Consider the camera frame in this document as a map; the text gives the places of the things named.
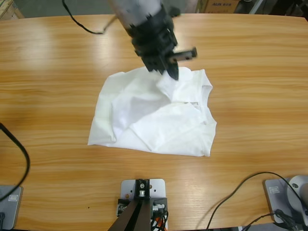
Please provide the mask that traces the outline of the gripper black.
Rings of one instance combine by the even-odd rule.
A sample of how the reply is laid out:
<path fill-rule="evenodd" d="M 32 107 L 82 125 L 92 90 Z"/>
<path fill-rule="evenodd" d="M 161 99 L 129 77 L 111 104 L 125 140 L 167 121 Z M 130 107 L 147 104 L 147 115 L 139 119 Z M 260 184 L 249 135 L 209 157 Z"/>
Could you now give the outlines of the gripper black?
<path fill-rule="evenodd" d="M 197 49 L 193 47 L 174 52 L 178 42 L 173 29 L 172 18 L 162 6 L 157 14 L 146 16 L 145 22 L 131 25 L 129 35 L 135 53 L 141 57 L 148 71 L 157 71 L 161 75 L 167 71 L 172 79 L 178 81 L 178 62 L 197 57 Z"/>

